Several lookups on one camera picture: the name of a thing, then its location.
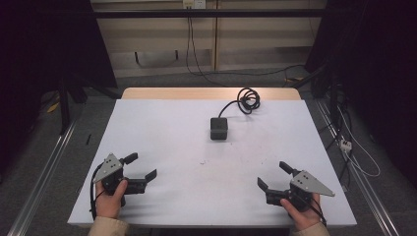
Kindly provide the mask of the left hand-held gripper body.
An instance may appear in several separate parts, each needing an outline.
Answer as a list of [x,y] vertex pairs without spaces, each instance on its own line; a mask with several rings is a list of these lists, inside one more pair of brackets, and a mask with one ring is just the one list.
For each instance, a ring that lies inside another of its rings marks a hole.
[[118,159],[113,153],[100,163],[92,174],[92,184],[101,182],[104,188],[103,193],[112,196],[115,193],[123,175],[124,160]]

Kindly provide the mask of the person's left hand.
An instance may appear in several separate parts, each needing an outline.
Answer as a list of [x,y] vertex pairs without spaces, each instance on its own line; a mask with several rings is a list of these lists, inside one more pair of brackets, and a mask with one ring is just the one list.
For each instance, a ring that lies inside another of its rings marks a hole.
[[121,199],[127,189],[128,182],[122,180],[113,195],[107,195],[101,182],[95,184],[96,216],[117,219],[121,209]]

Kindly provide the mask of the black horizontal metal bar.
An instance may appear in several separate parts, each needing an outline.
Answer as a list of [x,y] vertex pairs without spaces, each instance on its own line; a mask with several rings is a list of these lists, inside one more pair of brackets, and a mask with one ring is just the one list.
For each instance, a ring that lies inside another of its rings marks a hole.
[[310,18],[329,14],[324,9],[283,10],[142,10],[142,11],[96,11],[96,18]]

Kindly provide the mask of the person's right hand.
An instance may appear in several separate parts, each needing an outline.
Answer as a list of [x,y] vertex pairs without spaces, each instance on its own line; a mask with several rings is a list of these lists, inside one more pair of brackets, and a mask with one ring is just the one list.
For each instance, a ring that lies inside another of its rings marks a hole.
[[304,212],[300,212],[295,206],[291,204],[290,201],[286,199],[281,199],[280,203],[292,217],[295,229],[297,231],[305,230],[322,221],[321,217],[311,208]]

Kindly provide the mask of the white wall socket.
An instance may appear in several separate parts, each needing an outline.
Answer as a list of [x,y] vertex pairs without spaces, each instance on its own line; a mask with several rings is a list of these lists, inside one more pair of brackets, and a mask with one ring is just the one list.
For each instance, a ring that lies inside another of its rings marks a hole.
[[205,9],[207,7],[206,0],[182,0],[184,9]]

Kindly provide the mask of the white table cover sheet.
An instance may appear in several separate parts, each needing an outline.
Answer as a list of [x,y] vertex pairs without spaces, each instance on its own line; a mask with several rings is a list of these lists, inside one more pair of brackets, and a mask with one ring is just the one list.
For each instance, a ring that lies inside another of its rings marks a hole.
[[[226,140],[210,138],[210,119],[226,118]],[[113,153],[138,160],[125,166],[129,178],[157,176],[144,194],[127,197],[123,220],[149,227],[288,227],[286,211],[266,202],[258,178],[285,190],[284,161],[306,170],[334,191],[322,197],[330,227],[356,219],[329,161],[306,103],[264,100],[250,115],[226,100],[116,102],[92,161]]]

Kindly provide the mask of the black curtain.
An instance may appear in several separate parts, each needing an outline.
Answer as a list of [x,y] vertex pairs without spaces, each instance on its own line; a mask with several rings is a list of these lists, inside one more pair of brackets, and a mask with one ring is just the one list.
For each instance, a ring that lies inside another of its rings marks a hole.
[[25,143],[42,96],[117,86],[91,0],[0,0],[0,176]]
[[333,63],[346,95],[417,188],[417,0],[327,0],[305,68]]

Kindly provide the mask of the aluminium floor rail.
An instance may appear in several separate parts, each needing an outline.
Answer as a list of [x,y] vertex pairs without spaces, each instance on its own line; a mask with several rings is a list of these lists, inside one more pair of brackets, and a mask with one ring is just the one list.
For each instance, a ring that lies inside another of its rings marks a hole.
[[[315,103],[317,104],[319,111],[326,122],[327,130],[331,133],[337,143],[337,131],[335,126],[330,122],[329,109],[326,103],[319,100],[316,100]],[[354,155],[349,156],[345,151],[342,156],[343,160],[347,163],[350,175],[355,179],[368,207],[382,229],[383,235],[399,236],[399,232],[396,229],[386,207],[369,181],[369,175],[364,172]]]
[[19,211],[19,214],[12,224],[7,236],[26,236],[32,219],[40,205],[50,181],[52,180],[53,174],[55,173],[68,142],[72,138],[76,126],[77,121],[72,121],[64,133],[59,136],[59,139],[53,151],[49,155],[40,176],[37,178],[36,183],[30,191],[30,195]]

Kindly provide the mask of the black metal stand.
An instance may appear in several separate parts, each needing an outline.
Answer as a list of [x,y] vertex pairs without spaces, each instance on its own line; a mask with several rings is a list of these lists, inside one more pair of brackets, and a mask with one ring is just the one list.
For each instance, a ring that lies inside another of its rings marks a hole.
[[335,70],[331,65],[324,64],[310,75],[295,82],[292,87],[300,89],[306,84],[310,85],[311,94],[317,100],[320,111],[327,123],[326,129],[332,135],[332,140],[326,145],[326,150],[333,146],[338,146],[338,150],[341,150],[340,141],[343,124],[341,123],[342,115],[338,110],[337,74]]
[[93,80],[89,80],[88,78],[79,75],[74,75],[72,79],[65,77],[61,78],[58,84],[61,105],[61,135],[64,135],[69,130],[72,122],[68,95],[71,95],[76,103],[85,103],[88,100],[88,96],[84,91],[85,87],[93,88],[111,99],[120,99],[122,97],[121,93],[111,91],[109,88],[100,86]]

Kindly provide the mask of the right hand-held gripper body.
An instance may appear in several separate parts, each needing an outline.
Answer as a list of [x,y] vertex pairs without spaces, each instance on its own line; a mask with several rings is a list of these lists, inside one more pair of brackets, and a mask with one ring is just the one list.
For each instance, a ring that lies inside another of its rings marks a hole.
[[335,193],[308,171],[294,170],[290,180],[289,201],[299,210],[306,211],[314,194],[334,197]]

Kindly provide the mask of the black power adapter box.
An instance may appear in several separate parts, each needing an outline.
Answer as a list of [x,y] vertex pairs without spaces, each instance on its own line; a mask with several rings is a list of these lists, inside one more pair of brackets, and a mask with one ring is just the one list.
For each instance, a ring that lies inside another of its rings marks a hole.
[[228,123],[226,118],[210,119],[210,138],[212,140],[226,140]]

